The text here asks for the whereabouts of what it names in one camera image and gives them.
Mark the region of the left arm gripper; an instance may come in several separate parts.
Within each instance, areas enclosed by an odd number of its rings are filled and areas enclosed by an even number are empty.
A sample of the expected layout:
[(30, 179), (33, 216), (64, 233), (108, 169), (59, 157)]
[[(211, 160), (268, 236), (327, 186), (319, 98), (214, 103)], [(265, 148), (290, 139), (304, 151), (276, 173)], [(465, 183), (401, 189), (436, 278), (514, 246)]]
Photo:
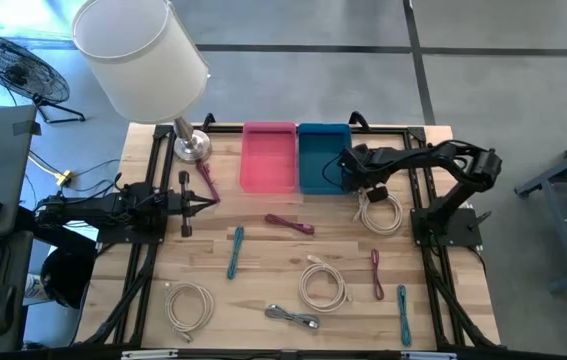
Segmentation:
[[(165, 210), (167, 215), (180, 215), (181, 220), (181, 236), (190, 237), (193, 233), (190, 217), (190, 191), (189, 191), (190, 176), (187, 171), (180, 171), (178, 173), (178, 182), (180, 185), (180, 192), (177, 193), (170, 189), (166, 195), (167, 204)], [(217, 205), (218, 200), (214, 198), (206, 198), (196, 194), (192, 195), (193, 202), (200, 202), (200, 204), (192, 205), (192, 212), (200, 212), (213, 205)]]

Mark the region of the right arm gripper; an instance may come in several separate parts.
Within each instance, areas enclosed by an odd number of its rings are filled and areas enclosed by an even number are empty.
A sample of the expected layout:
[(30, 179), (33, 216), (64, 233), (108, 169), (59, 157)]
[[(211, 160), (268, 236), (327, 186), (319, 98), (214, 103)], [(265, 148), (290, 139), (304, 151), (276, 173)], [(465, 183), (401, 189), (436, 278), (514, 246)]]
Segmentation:
[(365, 144), (341, 151), (337, 166), (341, 169), (340, 187), (349, 193), (361, 193), (370, 203), (389, 198), (386, 182), (389, 175), (380, 166), (369, 163), (374, 150)]

